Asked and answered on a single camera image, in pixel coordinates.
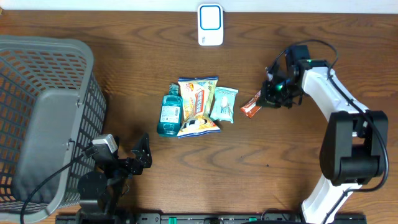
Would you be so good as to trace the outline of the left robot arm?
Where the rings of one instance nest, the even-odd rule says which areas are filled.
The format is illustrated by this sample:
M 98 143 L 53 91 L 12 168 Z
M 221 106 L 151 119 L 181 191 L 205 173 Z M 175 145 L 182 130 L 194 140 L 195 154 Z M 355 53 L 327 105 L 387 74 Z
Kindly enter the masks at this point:
M 134 223 L 134 215 L 118 208 L 119 199 L 128 192 L 128 179 L 141 175 L 152 165 L 149 135 L 145 133 L 132 149 L 134 158 L 120 159 L 119 143 L 112 134 L 95 137 L 83 150 L 83 157 L 95 161 L 96 170 L 78 181 L 80 207 L 77 223 Z

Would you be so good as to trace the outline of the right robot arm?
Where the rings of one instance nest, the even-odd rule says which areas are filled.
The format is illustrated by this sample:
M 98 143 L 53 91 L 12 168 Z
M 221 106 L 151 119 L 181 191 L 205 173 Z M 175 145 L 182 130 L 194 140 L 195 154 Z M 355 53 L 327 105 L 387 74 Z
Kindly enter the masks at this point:
M 332 223 L 337 211 L 355 192 L 375 192 L 389 175 L 388 118 L 360 103 L 339 81 L 334 63 L 313 59 L 307 42 L 285 48 L 285 71 L 275 59 L 256 101 L 263 108 L 300 105 L 313 99 L 328 124 L 320 149 L 322 175 L 301 204 L 306 223 Z

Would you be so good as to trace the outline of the teal mouthwash bottle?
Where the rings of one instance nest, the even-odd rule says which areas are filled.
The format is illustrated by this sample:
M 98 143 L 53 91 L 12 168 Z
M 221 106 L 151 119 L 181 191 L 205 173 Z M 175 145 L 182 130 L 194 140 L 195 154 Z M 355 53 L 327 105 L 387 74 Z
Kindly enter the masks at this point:
M 169 93 L 164 95 L 157 124 L 157 133 L 161 136 L 175 137 L 181 128 L 183 99 L 179 86 L 171 83 Z

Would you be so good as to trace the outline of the pale green wet wipes pack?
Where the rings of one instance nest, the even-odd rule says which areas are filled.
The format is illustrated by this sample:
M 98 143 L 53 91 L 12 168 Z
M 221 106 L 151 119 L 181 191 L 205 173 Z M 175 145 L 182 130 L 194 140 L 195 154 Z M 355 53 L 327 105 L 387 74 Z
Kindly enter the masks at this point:
M 210 114 L 210 118 L 213 121 L 229 121 L 232 124 L 234 123 L 234 103 L 238 92 L 234 88 L 216 87 L 215 102 Z

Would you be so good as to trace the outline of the yellow chips bag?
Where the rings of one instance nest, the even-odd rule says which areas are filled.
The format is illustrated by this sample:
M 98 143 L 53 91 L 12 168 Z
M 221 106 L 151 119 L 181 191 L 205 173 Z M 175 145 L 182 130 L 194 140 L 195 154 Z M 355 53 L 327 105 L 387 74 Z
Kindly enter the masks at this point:
M 178 138 L 221 132 L 209 115 L 217 82 L 218 77 L 178 79 L 183 100 L 183 121 Z

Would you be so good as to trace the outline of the red orange snack stick packet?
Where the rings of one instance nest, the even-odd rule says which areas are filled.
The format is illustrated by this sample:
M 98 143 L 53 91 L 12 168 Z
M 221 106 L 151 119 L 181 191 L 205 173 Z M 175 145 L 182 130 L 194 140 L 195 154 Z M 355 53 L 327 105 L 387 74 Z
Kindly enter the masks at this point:
M 257 100 L 261 95 L 261 91 L 258 91 L 244 106 L 241 107 L 241 111 L 248 117 L 252 118 L 262 107 L 256 104 Z

